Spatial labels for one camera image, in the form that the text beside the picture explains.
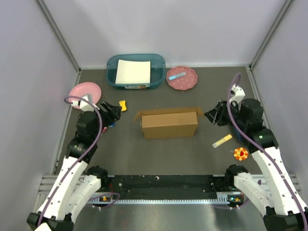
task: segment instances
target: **light blue marker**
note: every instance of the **light blue marker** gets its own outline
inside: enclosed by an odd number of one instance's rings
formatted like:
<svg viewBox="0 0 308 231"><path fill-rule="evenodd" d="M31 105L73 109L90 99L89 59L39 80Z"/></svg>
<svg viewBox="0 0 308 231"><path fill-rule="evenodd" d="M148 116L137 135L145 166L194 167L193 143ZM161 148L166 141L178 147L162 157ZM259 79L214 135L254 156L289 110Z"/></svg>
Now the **light blue marker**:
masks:
<svg viewBox="0 0 308 231"><path fill-rule="evenodd" d="M179 74L170 76L168 79L169 79L169 80L174 80L174 79L176 79L176 78L180 78L180 77L185 76L185 75L186 75L186 72L182 72L182 73L179 73Z"/></svg>

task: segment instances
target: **cardboard box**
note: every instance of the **cardboard box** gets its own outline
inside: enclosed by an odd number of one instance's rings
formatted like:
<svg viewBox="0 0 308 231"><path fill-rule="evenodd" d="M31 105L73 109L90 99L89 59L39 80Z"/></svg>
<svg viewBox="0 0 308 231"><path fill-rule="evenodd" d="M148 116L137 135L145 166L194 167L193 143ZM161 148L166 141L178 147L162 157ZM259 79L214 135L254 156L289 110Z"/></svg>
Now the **cardboard box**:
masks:
<svg viewBox="0 0 308 231"><path fill-rule="evenodd" d="M142 110L134 117L141 117L141 129L146 139L193 136L198 127L198 116L204 117L200 107L183 107Z"/></svg>

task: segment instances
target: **pink plate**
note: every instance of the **pink plate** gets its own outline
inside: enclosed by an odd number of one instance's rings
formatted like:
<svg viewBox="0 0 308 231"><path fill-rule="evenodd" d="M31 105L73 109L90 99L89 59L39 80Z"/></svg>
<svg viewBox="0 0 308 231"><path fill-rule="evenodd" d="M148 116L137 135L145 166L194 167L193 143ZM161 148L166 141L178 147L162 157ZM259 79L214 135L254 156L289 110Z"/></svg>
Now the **pink plate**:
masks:
<svg viewBox="0 0 308 231"><path fill-rule="evenodd" d="M170 76L173 76L173 75L176 75L182 72L186 72L186 75L176 78L174 80L169 80ZM192 88L194 85L196 85L198 81L198 75L195 73L194 70L192 70L191 68L187 66L176 66L176 67L171 68L167 72L166 79L167 79L168 84L174 89L187 90L187 89Z"/></svg>
<svg viewBox="0 0 308 231"><path fill-rule="evenodd" d="M97 103L102 95L102 90L100 86L98 86L96 83L91 83L91 82L85 82L85 83L80 83L77 86L75 86L69 95L75 95L82 97L85 94L91 94L93 103Z"/></svg>

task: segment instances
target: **teal plastic bin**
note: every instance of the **teal plastic bin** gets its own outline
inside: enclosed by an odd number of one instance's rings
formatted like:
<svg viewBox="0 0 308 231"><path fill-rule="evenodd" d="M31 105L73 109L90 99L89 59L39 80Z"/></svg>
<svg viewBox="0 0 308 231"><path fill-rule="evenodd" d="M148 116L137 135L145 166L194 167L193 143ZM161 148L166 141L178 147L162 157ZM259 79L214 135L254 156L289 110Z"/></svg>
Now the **teal plastic bin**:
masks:
<svg viewBox="0 0 308 231"><path fill-rule="evenodd" d="M150 83L116 84L116 72L119 60L151 62ZM166 79L166 63L159 54L121 54L109 59L106 70L107 82L116 89L155 89Z"/></svg>

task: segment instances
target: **white paper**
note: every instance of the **white paper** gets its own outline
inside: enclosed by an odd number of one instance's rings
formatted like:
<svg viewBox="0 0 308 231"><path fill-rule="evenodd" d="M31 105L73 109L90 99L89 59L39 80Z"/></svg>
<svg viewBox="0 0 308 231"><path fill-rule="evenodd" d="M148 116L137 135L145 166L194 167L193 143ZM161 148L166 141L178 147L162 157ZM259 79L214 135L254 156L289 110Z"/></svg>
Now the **white paper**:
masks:
<svg viewBox="0 0 308 231"><path fill-rule="evenodd" d="M119 60L116 72L116 84L150 83L151 62Z"/></svg>

